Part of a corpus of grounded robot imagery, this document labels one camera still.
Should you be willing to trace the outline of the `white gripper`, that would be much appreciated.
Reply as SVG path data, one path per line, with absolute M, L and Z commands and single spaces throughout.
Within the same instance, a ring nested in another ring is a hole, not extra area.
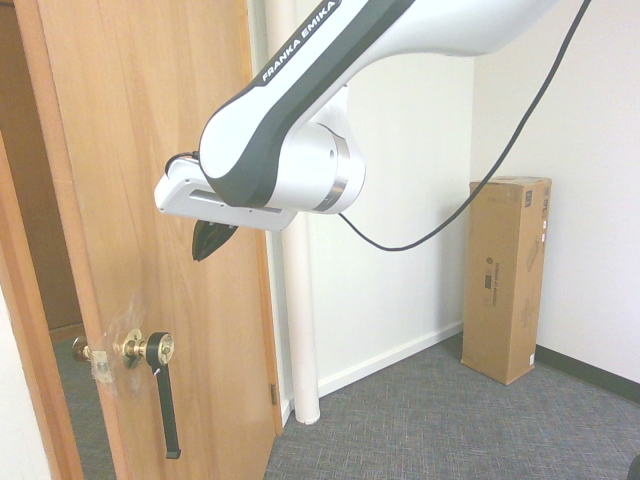
M 162 213 L 197 219 L 192 239 L 192 257 L 197 262 L 222 247 L 235 234 L 235 226 L 281 231 L 296 216 L 282 209 L 230 206 L 214 192 L 193 159 L 169 163 L 168 172 L 155 188 L 154 200 Z

